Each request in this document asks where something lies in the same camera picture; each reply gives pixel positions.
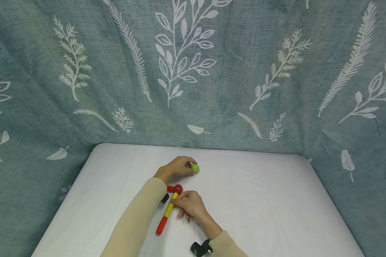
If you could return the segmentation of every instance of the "hand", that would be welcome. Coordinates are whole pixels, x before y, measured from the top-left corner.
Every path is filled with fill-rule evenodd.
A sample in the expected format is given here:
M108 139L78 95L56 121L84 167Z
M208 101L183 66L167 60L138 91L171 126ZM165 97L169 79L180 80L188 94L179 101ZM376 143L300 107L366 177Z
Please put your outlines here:
M200 223L209 216L202 198L196 191L185 191L177 199L172 199L171 203L181 208L177 214L178 218L185 215L186 220L193 217L195 222Z
M172 199L171 203L182 208L177 214L178 218L185 215L186 220L189 220L193 217L210 240L222 233L223 230L207 212L202 198L196 191L185 191L177 199Z
M185 174L194 174L195 171L191 168L191 163L197 164L192 157L177 156L167 165L160 167L153 178L161 179L165 184L173 175L180 176Z

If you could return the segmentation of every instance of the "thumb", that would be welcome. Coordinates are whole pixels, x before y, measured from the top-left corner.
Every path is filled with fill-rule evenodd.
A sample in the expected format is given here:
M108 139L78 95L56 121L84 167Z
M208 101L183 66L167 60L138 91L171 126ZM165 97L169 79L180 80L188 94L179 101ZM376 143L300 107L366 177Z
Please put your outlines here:
M180 206L183 208L184 204L181 199L171 199L170 202L173 203L175 206Z

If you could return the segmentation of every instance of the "beige sleeve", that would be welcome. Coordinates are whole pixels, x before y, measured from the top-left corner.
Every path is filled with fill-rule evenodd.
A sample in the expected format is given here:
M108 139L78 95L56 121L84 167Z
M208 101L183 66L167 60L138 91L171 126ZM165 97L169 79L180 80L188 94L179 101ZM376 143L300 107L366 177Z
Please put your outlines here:
M149 179L123 212L100 257L138 257L150 221L166 193L163 181Z
M218 257L248 257L225 230L210 241L209 245L213 249L213 254Z

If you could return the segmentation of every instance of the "yellow cylinder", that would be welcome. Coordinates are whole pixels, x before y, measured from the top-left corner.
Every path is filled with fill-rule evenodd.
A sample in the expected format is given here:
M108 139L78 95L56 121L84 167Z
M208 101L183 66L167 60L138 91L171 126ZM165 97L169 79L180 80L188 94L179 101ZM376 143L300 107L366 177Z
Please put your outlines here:
M173 193L172 195L172 199L176 199L179 195L177 193ZM170 216L170 213L172 212L173 210L173 203L170 203L169 202L169 205L167 206L166 208L166 211L165 211L165 214L163 215L164 217L168 218Z

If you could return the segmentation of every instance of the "green ball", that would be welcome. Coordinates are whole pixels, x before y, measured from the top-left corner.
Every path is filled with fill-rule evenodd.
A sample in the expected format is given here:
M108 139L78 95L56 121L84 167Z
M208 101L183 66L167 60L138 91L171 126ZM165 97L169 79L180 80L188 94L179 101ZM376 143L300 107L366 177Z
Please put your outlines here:
M199 165L193 164L192 169L194 170L195 173L198 173L199 172Z

